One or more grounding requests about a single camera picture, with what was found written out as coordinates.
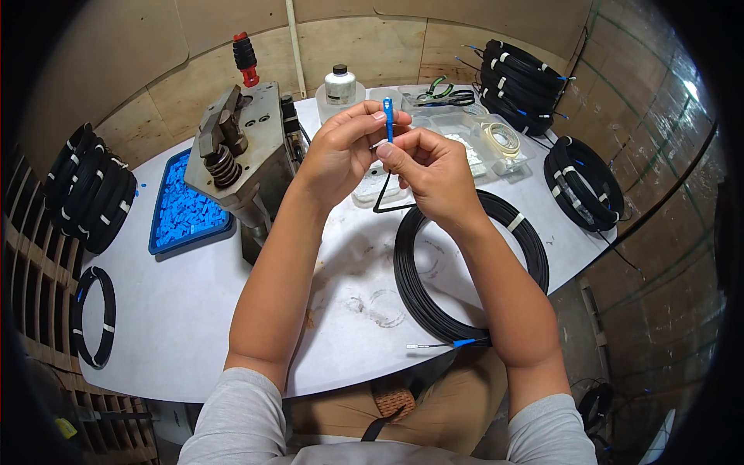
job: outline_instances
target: white bottle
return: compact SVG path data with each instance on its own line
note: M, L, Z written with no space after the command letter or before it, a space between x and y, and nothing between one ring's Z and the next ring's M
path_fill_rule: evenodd
M333 73L325 78L326 101L329 105L340 106L354 103L356 99L356 76L346 69L346 65L333 66Z

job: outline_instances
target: wooden crate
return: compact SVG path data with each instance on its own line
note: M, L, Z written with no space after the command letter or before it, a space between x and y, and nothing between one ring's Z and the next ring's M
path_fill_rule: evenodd
M6 216L3 278L10 279L13 319L26 353L50 365L75 405L95 411L145 412L139 397L88 384L71 337L71 305L80 278L83 246L61 234L44 209L42 183L15 154L3 172ZM149 420L84 423L77 441L87 464L159 463Z

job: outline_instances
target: person's left hand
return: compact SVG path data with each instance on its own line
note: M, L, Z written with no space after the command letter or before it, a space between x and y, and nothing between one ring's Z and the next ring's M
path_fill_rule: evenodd
M377 160L374 144L388 137L382 102L365 100L332 116L315 134L293 183L327 209L335 207L364 177ZM394 135L409 131L411 116L393 111Z

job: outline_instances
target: fingernail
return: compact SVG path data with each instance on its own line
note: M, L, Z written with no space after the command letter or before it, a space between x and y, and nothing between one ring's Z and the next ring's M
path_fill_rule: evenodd
M393 144L385 142L384 144L377 147L377 158L381 160L386 159L393 152Z

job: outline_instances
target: wooden wall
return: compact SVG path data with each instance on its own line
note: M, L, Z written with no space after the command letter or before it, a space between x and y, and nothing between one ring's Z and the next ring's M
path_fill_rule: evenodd
M460 45L492 38L520 45L562 71L589 3L525 0L513 7L505 0L466 0L458 14L442 16L423 0L405 8L383 0L296 0L307 90L313 96L338 62L368 87L429 82L445 72L469 83L472 70L454 56L478 65ZM495 7L499 15L484 14ZM416 16L430 10L440 18ZM99 126L132 166L192 136L204 108L226 86L242 82L229 43L239 31L248 31L254 43L261 79L297 93L286 25L280 0L90 0L39 76L22 117L23 153L45 173L84 121Z
M626 421L616 424L614 446L631 447L650 442L669 408L678 409L679 424L713 355L722 301L712 231L725 167L714 135L676 187L712 136L715 108L692 59L650 2L597 0L586 27L577 79L558 106L571 119L557 118L554 131L594 148L626 196L617 250L643 276L614 252L582 276L605 327L612 382L643 412L628 421L626 411Z
M367 87L428 83L446 74L457 83L471 83L480 59L461 44L484 45L489 39L509 40L528 49L555 69L568 60L493 31L426 18L354 16L298 25L308 96L334 64L342 62ZM251 37L261 80L276 80L283 92L299 98L297 74L287 27ZM232 44L205 52L147 84L96 129L122 159L136 167L143 161L193 136L209 103L227 86L241 84Z

